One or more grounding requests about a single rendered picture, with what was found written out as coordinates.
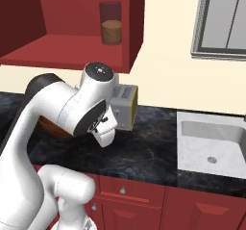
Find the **glass jar with brown contents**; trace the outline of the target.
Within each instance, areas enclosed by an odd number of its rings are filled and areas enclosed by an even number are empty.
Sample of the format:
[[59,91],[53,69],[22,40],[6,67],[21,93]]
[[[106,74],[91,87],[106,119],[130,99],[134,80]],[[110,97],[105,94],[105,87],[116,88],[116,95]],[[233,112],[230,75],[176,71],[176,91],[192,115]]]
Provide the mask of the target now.
[[118,1],[101,2],[101,37],[105,44],[119,44],[122,40],[121,3]]

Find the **red drawer front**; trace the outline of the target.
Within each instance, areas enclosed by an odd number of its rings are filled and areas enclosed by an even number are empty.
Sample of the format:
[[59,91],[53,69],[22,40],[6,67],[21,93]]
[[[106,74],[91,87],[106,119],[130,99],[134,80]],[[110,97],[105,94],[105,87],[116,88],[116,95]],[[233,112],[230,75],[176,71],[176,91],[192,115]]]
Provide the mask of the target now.
[[[120,193],[122,187],[126,193]],[[109,176],[98,176],[99,194],[113,199],[161,207],[164,199],[165,186],[126,180]]]

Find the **white sink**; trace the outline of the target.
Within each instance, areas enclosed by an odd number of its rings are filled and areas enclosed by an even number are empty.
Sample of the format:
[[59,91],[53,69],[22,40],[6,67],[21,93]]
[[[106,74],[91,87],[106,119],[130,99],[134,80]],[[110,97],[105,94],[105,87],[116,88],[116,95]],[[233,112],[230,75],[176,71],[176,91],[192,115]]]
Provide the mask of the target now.
[[178,169],[246,179],[246,116],[177,112]]

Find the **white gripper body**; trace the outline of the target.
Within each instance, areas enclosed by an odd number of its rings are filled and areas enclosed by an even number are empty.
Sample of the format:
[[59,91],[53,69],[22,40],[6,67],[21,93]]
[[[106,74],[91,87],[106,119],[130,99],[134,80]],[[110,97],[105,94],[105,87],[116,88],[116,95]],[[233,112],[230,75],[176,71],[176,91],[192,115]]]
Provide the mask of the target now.
[[117,121],[111,107],[109,107],[100,123],[93,130],[93,136],[101,147],[106,147],[113,142],[116,127]]

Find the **red cupboard door with knob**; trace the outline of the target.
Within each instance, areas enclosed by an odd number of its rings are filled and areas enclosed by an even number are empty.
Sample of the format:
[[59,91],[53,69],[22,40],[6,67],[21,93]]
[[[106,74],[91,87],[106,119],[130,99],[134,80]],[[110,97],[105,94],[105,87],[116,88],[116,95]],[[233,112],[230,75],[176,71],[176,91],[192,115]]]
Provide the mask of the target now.
[[93,197],[86,211],[98,230],[160,230],[160,207]]

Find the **brown wooden bowl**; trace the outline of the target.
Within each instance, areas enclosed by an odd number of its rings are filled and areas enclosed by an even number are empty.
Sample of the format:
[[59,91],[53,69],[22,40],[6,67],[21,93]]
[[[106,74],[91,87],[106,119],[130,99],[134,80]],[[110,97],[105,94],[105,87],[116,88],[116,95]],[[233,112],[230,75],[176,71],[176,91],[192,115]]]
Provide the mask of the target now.
[[69,133],[64,131],[62,128],[60,128],[44,116],[41,116],[39,118],[38,123],[46,132],[57,138],[71,138],[71,135]]

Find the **red open wall cabinet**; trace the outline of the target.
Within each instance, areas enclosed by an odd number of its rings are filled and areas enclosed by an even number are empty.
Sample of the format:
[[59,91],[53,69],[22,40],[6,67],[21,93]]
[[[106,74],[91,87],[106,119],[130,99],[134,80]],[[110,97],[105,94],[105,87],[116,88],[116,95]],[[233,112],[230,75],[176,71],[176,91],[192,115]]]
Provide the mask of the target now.
[[[101,37],[101,2],[121,3],[122,40]],[[143,42],[145,0],[0,0],[0,64],[131,71]]]

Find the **grey framed window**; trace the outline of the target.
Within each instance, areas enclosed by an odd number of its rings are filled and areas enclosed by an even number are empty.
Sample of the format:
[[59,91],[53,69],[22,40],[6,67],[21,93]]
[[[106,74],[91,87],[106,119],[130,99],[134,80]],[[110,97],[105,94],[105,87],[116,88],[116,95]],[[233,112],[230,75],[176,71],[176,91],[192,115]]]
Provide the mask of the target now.
[[190,54],[246,62],[246,0],[199,0]]

